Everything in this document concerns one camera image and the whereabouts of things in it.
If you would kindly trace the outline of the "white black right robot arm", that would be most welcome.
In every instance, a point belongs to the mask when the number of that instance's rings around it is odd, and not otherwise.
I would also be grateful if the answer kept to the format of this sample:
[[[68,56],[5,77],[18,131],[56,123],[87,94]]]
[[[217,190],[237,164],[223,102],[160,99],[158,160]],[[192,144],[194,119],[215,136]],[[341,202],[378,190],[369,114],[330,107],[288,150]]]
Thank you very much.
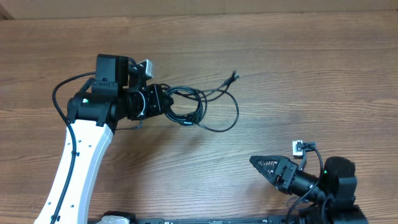
[[[276,189],[296,195],[313,204],[297,215],[289,211],[282,223],[367,223],[368,219],[355,204],[357,178],[350,160],[329,157],[316,177],[299,168],[285,156],[251,156],[250,163]]]

